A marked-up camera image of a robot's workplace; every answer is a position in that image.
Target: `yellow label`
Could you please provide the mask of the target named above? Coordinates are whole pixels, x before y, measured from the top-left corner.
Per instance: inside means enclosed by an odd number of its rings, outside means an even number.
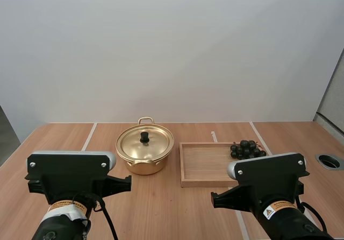
[[[50,210],[53,210],[53,209],[57,209],[57,208],[61,208],[61,207],[64,207],[64,206],[67,206],[67,205],[71,205],[71,201],[70,200],[64,200],[64,201],[58,201],[58,202],[55,202],[54,204],[52,204],[49,208],[49,211]],[[77,201],[74,201],[74,205],[77,206],[79,208],[79,210],[81,210],[81,212],[86,215],[86,212],[87,212],[87,208],[77,202]]]
[[[296,209],[296,207],[293,204],[291,204],[289,201],[276,201],[270,204],[270,206],[274,209],[274,211],[279,211],[280,209],[285,209],[285,208]]]
[[[263,212],[264,216],[269,220],[274,213],[281,209],[285,208],[294,208],[297,209],[292,203],[289,201],[276,201],[272,204],[270,204]]]

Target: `pot handle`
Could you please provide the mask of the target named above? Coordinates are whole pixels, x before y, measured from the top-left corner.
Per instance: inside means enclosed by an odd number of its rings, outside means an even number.
[[[128,165],[130,165],[131,167],[138,165],[138,164],[153,164],[154,162],[150,159],[148,160],[134,160],[133,162],[127,162]]]
[[[154,120],[153,120],[153,118],[151,118],[151,117],[142,117],[142,118],[140,118],[139,121],[138,121],[138,124],[141,124],[141,121],[142,121],[142,120],[151,120],[151,121],[152,121],[152,124],[154,124]]]

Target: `cable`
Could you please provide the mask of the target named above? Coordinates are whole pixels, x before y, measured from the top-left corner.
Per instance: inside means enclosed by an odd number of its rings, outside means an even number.
[[[73,196],[73,199],[72,199],[72,204],[74,204],[74,199],[77,195],[83,195],[85,197],[89,197],[91,198],[92,200],[94,201],[98,201],[99,202],[99,205],[101,206],[101,208],[99,210],[95,210],[95,208],[93,208],[93,210],[95,212],[98,212],[98,211],[103,211],[104,213],[104,216],[110,226],[110,229],[111,229],[111,232],[112,232],[112,236],[113,236],[113,239],[114,240],[118,240],[118,237],[117,237],[117,234],[116,234],[116,230],[114,229],[114,226],[113,226],[113,223],[111,221],[111,217],[108,213],[108,211],[106,210],[106,207],[105,207],[105,202],[103,200],[103,198],[101,198],[100,196],[98,196],[97,194],[94,194],[94,193],[88,193],[88,192],[78,192],[76,193],[74,196]]]
[[[325,115],[316,112],[317,115],[319,115],[322,119],[327,121],[332,127],[334,127],[338,132],[340,132],[344,136],[344,131],[342,131],[337,125],[335,125],[333,122],[331,122]]]
[[[306,202],[301,202],[301,205],[305,206],[307,209],[309,209],[317,217],[317,219],[319,220],[319,222],[322,226],[323,232],[327,233],[326,224],[325,224],[323,218],[320,216],[320,214],[314,208],[312,208],[312,206],[310,206]]]

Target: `pot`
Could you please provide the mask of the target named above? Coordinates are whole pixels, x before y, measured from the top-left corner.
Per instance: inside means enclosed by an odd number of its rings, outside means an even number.
[[[145,119],[151,123],[142,123]],[[142,117],[138,125],[118,137],[116,151],[126,161],[129,171],[146,175],[154,174],[166,166],[173,144],[174,138],[168,129],[155,124],[150,117]]]

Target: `table surface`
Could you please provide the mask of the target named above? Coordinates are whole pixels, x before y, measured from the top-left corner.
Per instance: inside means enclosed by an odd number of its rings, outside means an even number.
[[[344,158],[344,147],[316,122],[162,124],[175,137],[167,166],[153,175],[131,174],[117,156],[109,175],[132,175],[132,191],[105,198],[120,240],[125,239],[269,239],[251,213],[214,209],[210,193],[227,188],[181,188],[179,142],[252,139],[272,152],[299,152],[310,176],[301,178],[301,196],[326,222],[333,237],[344,237],[344,171],[330,171],[315,159],[331,153]],[[116,152],[118,136],[133,124],[97,124],[86,150]],[[43,195],[28,192],[25,160],[36,150],[82,150],[93,124],[47,124],[36,129],[0,167],[1,239],[31,239],[48,209]],[[92,213],[92,239],[112,239],[102,213]]]

